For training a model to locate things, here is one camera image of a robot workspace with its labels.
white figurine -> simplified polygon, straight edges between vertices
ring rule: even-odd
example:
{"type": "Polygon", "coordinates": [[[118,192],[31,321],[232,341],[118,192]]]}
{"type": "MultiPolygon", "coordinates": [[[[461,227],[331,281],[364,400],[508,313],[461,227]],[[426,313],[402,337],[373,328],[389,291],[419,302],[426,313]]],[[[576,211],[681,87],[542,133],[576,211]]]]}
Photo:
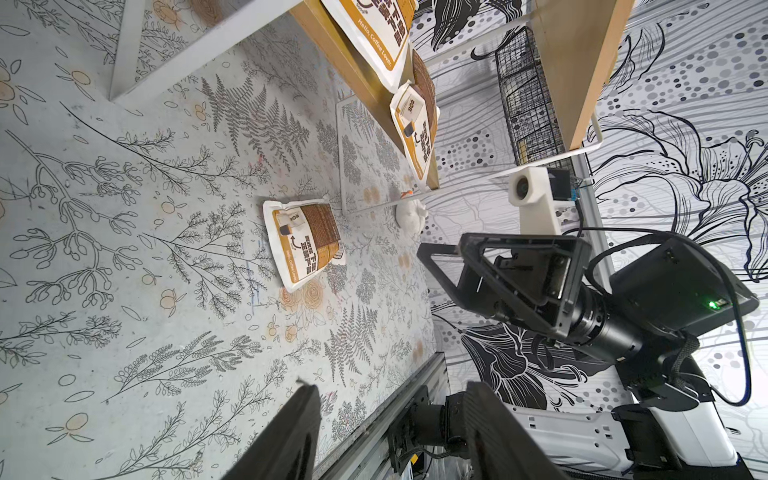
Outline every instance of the white figurine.
{"type": "MultiPolygon", "coordinates": [[[[407,191],[400,198],[413,195],[407,191]]],[[[395,205],[395,220],[397,224],[409,235],[418,235],[424,230],[427,218],[427,206],[421,200],[411,200],[395,205]]]]}

wall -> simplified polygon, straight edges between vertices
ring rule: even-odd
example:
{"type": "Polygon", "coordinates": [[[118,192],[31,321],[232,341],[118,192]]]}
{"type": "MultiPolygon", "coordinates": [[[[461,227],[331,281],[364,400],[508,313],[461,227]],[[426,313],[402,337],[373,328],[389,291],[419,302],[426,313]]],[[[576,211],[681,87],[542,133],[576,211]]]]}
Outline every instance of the wall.
{"type": "MultiPolygon", "coordinates": [[[[657,2],[638,2],[635,14],[648,12],[643,8],[659,6],[657,2]]],[[[506,19],[496,3],[466,4],[474,8],[466,21],[463,11],[440,3],[432,10],[455,12],[456,39],[473,34],[471,28],[506,19]]],[[[670,14],[646,15],[625,32],[614,73],[598,102],[606,142],[589,157],[589,164],[603,223],[685,233],[706,245],[764,299],[768,277],[764,2],[679,5],[670,14]]],[[[520,7],[509,2],[505,8],[520,7]]],[[[416,44],[426,58],[435,54],[436,45],[440,51],[442,28],[434,28],[432,35],[434,23],[431,12],[415,22],[417,37],[422,35],[416,44]]],[[[435,74],[443,112],[435,150],[441,175],[447,178],[501,170],[514,158],[493,55],[485,57],[499,40],[457,54],[435,74]]],[[[425,242],[455,243],[468,231],[519,231],[504,184],[435,195],[428,204],[425,242]]],[[[560,215],[564,224],[573,225],[573,211],[560,215]]],[[[612,233],[607,237],[610,245],[630,238],[612,233]]],[[[642,253],[622,250],[614,255],[615,268],[642,253]]],[[[454,390],[463,389],[467,380],[483,379],[507,402],[564,411],[611,409],[628,400],[612,368],[580,364],[563,349],[556,352],[557,373],[544,372],[531,351],[530,334],[467,314],[434,284],[430,300],[438,348],[448,356],[454,390]]],[[[731,439],[750,459],[756,478],[768,478],[761,472],[768,472],[763,440],[768,431],[764,400],[768,344],[762,335],[766,312],[763,306],[746,319],[755,389],[751,403],[735,409],[718,402],[731,439]]],[[[740,398],[743,354],[733,324],[705,335],[695,356],[714,385],[729,398],[740,398]]]]}

wooden board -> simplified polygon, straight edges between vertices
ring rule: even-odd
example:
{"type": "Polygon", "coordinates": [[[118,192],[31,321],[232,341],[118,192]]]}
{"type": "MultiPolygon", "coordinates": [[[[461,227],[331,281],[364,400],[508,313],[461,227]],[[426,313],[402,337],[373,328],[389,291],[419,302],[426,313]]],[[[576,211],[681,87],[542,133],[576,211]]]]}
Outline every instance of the wooden board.
{"type": "Polygon", "coordinates": [[[531,29],[567,150],[581,146],[633,0],[534,0],[531,29]]]}
{"type": "MultiPolygon", "coordinates": [[[[381,84],[376,72],[352,45],[344,31],[333,21],[323,7],[323,3],[320,0],[304,0],[291,8],[290,13],[331,65],[336,68],[336,72],[352,88],[357,98],[366,106],[368,112],[392,139],[395,146],[404,154],[400,136],[389,111],[392,94],[381,84]]],[[[410,61],[406,64],[405,70],[404,76],[412,79],[410,61]]],[[[432,189],[440,186],[435,162],[431,163],[427,173],[427,184],[432,189]]]]}

black wire basket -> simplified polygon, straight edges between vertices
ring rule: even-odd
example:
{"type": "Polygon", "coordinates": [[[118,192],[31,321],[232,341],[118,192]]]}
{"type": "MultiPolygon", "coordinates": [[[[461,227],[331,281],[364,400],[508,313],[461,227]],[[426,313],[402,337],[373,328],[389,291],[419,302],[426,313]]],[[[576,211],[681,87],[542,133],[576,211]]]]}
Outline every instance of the black wire basket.
{"type": "MultiPolygon", "coordinates": [[[[563,153],[565,146],[530,28],[520,28],[496,50],[496,69],[515,164],[563,153]]],[[[571,185],[578,185],[570,158],[547,167],[568,169],[571,185]]]]}

product label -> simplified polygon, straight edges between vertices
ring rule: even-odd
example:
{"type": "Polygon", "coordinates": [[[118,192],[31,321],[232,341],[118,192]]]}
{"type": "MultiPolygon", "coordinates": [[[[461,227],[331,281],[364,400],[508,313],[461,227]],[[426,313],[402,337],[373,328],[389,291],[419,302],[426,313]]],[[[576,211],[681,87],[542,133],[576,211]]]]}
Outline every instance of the product label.
{"type": "Polygon", "coordinates": [[[296,283],[323,268],[339,253],[339,231],[328,204],[312,204],[272,212],[280,244],[296,283]]]}
{"type": "Polygon", "coordinates": [[[424,180],[432,155],[432,137],[429,134],[425,102],[412,88],[408,88],[398,102],[395,113],[416,176],[424,180]]]}
{"type": "Polygon", "coordinates": [[[387,70],[395,67],[408,43],[406,21],[393,0],[340,0],[387,70]]]}

